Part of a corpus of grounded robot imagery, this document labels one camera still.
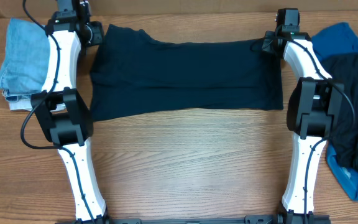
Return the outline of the dark navy t-shirt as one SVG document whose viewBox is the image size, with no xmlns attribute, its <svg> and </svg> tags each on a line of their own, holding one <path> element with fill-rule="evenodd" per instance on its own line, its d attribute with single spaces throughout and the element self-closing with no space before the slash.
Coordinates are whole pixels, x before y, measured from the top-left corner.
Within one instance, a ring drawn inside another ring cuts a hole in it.
<svg viewBox="0 0 358 224">
<path fill-rule="evenodd" d="M 169 43 L 110 25 L 90 70 L 95 121 L 156 111 L 282 110 L 280 59 L 259 40 Z"/>
</svg>

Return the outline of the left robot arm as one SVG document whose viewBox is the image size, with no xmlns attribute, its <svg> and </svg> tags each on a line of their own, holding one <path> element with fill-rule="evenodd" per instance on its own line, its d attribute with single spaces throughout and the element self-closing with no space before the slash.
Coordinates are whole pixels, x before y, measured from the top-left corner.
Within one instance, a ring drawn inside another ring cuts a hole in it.
<svg viewBox="0 0 358 224">
<path fill-rule="evenodd" d="M 44 30 L 49 46 L 48 72 L 40 93 L 30 99 L 49 148 L 58 151 L 75 200 L 75 223 L 109 223 L 91 157 L 93 120 L 76 88 L 77 62 L 88 47 L 103 43 L 104 31 L 92 22 L 88 1 L 59 0 Z"/>
</svg>

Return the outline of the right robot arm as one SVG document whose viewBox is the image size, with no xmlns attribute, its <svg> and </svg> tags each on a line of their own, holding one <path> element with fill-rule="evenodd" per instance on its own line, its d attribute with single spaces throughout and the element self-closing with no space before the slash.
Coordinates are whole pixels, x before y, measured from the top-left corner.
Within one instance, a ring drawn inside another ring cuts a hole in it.
<svg viewBox="0 0 358 224">
<path fill-rule="evenodd" d="M 276 28 L 264 37 L 262 51 L 289 64 L 297 79 L 287 110 L 287 128 L 293 132 L 293 151 L 287 187 L 277 214 L 247 217 L 257 223 L 329 223 L 314 214 L 314 187 L 325 144 L 337 126 L 344 85 L 333 80 L 320 64 L 310 36 L 300 32 L 297 8 L 279 9 Z"/>
</svg>

